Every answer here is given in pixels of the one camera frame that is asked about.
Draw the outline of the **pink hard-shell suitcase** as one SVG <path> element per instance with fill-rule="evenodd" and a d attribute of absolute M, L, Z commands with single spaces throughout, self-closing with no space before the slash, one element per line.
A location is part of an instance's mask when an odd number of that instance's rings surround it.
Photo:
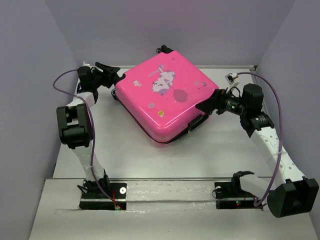
<path fill-rule="evenodd" d="M 111 94 L 154 142 L 169 144 L 208 119 L 196 104 L 218 85 L 166 45 L 127 70 Z"/>

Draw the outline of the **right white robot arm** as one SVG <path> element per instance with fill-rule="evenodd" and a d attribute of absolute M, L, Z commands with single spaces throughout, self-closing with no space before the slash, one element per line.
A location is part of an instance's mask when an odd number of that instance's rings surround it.
<path fill-rule="evenodd" d="M 269 183 L 259 180 L 250 171 L 234 174 L 230 190 L 235 196 L 248 192 L 256 208 L 267 206 L 276 218 L 309 213 L 316 200 L 319 184 L 307 178 L 294 164 L 283 147 L 282 135 L 277 133 L 271 118 L 262 111 L 264 94 L 256 84 L 246 84 L 242 95 L 235 97 L 227 89 L 216 89 L 196 108 L 211 115 L 230 112 L 239 116 L 240 125 L 262 153 L 273 171 Z"/>

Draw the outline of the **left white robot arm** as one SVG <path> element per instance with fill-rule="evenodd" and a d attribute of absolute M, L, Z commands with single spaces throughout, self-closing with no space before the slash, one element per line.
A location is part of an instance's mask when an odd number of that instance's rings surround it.
<path fill-rule="evenodd" d="M 84 170 L 85 183 L 80 189 L 85 194 L 107 199 L 111 199 L 112 188 L 106 170 L 95 154 L 96 130 L 91 107 L 98 101 L 99 87 L 110 88 L 124 78 L 119 76 L 119 71 L 119 67 L 99 62 L 84 64 L 74 69 L 79 81 L 75 93 L 57 87 L 58 80 L 67 75 L 67 71 L 52 83 L 56 91 L 72 97 L 70 103 L 56 109 L 56 117 L 61 143 L 73 151 Z"/>

